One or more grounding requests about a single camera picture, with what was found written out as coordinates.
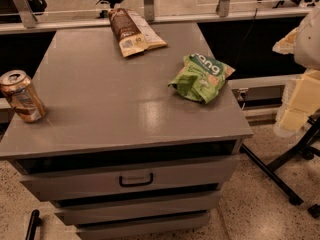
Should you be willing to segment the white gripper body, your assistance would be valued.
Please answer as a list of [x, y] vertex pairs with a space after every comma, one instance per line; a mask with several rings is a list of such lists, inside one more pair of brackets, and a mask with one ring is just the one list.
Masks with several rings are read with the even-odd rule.
[[274, 133], [283, 138], [296, 134], [319, 109], [320, 71], [307, 69], [300, 78], [291, 79], [286, 84]]

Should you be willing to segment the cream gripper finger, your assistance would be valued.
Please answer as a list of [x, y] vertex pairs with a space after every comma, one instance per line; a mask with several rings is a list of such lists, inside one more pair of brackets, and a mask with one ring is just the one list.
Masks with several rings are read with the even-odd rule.
[[294, 28], [285, 37], [274, 44], [272, 51], [283, 55], [293, 54], [296, 35], [297, 29]]

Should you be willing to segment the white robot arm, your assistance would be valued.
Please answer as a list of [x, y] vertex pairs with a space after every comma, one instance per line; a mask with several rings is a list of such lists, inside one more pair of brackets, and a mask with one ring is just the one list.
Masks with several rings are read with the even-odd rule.
[[320, 8], [313, 8], [272, 50], [283, 55], [293, 54], [294, 61], [306, 69], [299, 78], [286, 83], [276, 115], [274, 133], [289, 137], [320, 109]]

